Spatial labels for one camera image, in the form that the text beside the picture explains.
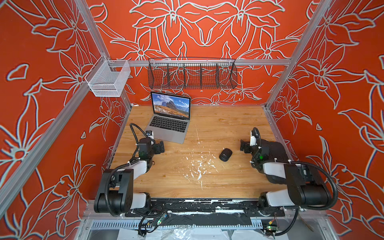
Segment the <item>black wireless mouse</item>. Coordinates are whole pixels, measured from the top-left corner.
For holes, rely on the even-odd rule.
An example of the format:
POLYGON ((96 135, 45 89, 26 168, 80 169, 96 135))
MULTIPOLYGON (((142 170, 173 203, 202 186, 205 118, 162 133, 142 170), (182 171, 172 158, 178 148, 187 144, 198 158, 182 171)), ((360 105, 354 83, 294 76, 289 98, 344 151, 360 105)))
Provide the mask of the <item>black wireless mouse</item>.
POLYGON ((219 159, 223 162, 227 162, 230 157, 232 156, 233 152, 232 150, 228 149, 228 148, 225 148, 223 149, 223 151, 220 153, 219 155, 219 159))

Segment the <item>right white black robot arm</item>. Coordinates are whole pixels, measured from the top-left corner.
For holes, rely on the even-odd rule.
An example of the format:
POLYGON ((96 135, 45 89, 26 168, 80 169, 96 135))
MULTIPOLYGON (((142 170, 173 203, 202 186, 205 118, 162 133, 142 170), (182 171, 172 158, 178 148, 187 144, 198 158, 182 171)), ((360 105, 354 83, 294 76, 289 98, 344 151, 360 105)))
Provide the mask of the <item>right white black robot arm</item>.
POLYGON ((285 186, 261 193, 260 211, 278 207, 322 211, 337 203, 338 187, 327 171, 315 164, 290 160, 281 143, 262 139, 257 128, 251 130, 248 142, 241 141, 240 150, 252 156, 252 168, 270 183, 285 186))

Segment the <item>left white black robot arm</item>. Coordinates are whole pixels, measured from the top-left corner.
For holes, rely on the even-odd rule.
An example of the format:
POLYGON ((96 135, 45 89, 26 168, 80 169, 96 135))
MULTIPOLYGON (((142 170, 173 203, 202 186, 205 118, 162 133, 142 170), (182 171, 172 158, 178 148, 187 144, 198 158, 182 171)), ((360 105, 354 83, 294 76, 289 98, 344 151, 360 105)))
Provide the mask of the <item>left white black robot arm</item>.
POLYGON ((153 157, 165 152, 164 142, 156 142, 152 131, 143 131, 131 123, 130 129, 136 141, 132 158, 114 169, 105 170, 94 200, 96 213, 107 213, 113 217, 131 211, 149 218, 152 207, 148 193, 135 193, 134 180, 146 174, 154 164, 153 157))

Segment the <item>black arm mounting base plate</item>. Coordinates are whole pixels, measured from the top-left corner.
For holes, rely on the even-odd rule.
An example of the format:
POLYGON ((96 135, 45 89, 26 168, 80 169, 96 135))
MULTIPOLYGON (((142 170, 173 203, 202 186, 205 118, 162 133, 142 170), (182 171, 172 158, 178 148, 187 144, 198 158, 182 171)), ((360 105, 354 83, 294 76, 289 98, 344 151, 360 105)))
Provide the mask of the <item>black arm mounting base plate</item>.
POLYGON ((259 210, 258 199, 153 198, 152 206, 160 204, 166 212, 181 214, 244 214, 247 217, 284 217, 282 207, 259 210))

